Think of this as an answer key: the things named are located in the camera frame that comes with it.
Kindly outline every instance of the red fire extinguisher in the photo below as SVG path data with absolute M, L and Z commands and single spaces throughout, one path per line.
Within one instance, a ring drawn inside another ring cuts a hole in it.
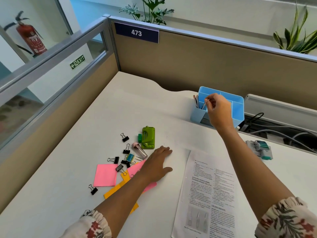
M 47 51 L 46 47 L 44 46 L 43 42 L 40 39 L 40 34 L 35 30 L 35 28 L 32 25 L 24 24 L 22 20 L 28 19 L 28 18 L 22 18 L 23 11 L 20 11 L 18 15 L 16 16 L 17 23 L 12 23 L 7 25 L 6 29 L 9 27 L 12 27 L 15 24 L 18 24 L 17 32 L 20 34 L 20 36 L 23 38 L 23 40 L 27 43 L 27 45 L 32 49 L 33 53 L 35 55 L 40 55 Z

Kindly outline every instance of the green hole punch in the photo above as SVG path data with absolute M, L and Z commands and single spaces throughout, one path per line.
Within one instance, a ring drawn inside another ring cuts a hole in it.
M 138 135 L 138 142 L 141 143 L 142 149 L 155 148 L 155 128 L 146 126 L 142 133 Z

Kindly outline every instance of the desk number sign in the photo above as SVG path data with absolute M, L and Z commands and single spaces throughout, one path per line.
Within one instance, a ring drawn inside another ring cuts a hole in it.
M 114 26 L 116 27 L 116 32 L 119 35 L 159 43 L 159 30 L 135 27 L 118 22 L 115 22 Z

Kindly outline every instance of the potted plant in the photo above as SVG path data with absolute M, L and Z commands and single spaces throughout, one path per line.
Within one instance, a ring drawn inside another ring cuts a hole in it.
M 158 24 L 158 25 L 160 24 L 166 25 L 166 22 L 163 21 L 163 17 L 167 14 L 174 13 L 173 9 L 161 10 L 160 8 L 158 8 L 158 5 L 164 4 L 165 0 L 154 0 L 154 1 L 142 0 L 142 2 L 143 2 L 144 19 L 140 19 L 141 17 L 143 17 L 143 15 L 141 15 L 140 11 L 138 10 L 136 3 L 134 3 L 132 6 L 128 5 L 125 8 L 120 9 L 120 12 L 126 12 L 129 15 L 132 15 L 133 18 L 137 21 L 144 21 L 144 22 Z
M 294 24 L 292 26 L 291 31 L 289 31 L 287 28 L 285 28 L 284 31 L 286 43 L 283 43 L 283 40 L 280 38 L 277 32 L 273 34 L 273 37 L 280 49 L 308 54 L 310 51 L 314 50 L 317 47 L 317 30 L 309 35 L 306 35 L 306 30 L 304 30 L 304 38 L 302 40 L 299 40 L 300 32 L 302 31 L 302 27 L 305 24 L 308 17 L 307 6 L 304 7 L 304 12 L 305 14 L 303 20 L 299 24 L 297 0 L 295 0 Z

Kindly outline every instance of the clear plastic tube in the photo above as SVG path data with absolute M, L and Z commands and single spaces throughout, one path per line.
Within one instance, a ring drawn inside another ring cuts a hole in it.
M 141 148 L 141 146 L 137 142 L 134 142 L 132 144 L 132 147 L 136 150 L 136 152 L 140 155 L 140 157 L 143 160 L 147 158 L 147 154 L 144 152 L 144 150 Z

